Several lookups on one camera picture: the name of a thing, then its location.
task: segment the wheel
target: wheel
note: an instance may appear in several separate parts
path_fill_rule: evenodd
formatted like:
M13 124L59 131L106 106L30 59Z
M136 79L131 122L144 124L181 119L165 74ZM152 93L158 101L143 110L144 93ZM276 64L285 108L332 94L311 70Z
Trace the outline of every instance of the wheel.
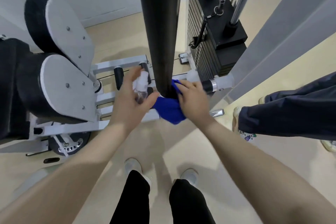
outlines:
M68 155L73 155L80 149L82 149L89 141L91 132L80 132L70 134L71 139L75 142L75 145L66 144L60 135L57 138L63 144ZM64 156L63 149L59 147L56 140L53 137L48 138L49 148L58 155Z

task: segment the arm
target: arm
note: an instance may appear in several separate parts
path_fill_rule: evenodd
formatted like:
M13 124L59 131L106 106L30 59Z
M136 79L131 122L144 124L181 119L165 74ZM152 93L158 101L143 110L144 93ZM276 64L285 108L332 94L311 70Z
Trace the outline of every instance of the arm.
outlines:
M178 85L181 108L208 138L231 178L264 223L335 223L336 208L289 167L209 115L201 83Z
M0 223L71 224L115 151L154 105L158 93L144 103L134 100L132 81L141 67L124 77L109 125L55 172L35 184L0 213Z

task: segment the forearm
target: forearm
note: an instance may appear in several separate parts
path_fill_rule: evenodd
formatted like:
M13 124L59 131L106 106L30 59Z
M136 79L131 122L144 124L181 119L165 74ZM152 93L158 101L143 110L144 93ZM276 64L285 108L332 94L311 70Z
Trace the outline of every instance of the forearm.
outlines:
M6 207L0 213L0 223L72 223L126 137L123 128L108 126L55 172Z
M196 125L264 223L334 221L333 205L289 167L211 117Z

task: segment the gym machine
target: gym machine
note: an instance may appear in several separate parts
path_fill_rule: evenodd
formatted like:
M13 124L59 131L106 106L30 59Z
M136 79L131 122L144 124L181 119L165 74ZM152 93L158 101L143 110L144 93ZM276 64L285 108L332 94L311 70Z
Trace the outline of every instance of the gym machine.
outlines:
M150 68L145 55L92 65L94 45L71 7L64 0L27 0L26 25L43 52L31 53L18 39L0 41L0 138L25 139L0 152L77 152L91 131L106 127L109 121L101 118L113 110L97 109L115 98L115 92L103 92L98 73L114 71L120 88L123 69L141 64L149 71L149 88L175 97L170 83L179 1L141 0ZM180 61L196 68L213 94L212 106L220 99L232 103L336 32L336 0L282 0L246 48L238 20L245 3L234 8L229 0L189 0L190 49ZM159 118L150 110L142 121Z

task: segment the blue cloth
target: blue cloth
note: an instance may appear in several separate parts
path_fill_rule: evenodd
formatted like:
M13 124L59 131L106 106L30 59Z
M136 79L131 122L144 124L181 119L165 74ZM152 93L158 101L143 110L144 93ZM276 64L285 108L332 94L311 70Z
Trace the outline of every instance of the blue cloth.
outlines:
M172 80L171 86L173 86L176 93L182 94L175 85L175 82L181 84L179 80ZM174 125L179 124L186 119L178 99L158 97L153 108L159 113L162 119L165 119Z

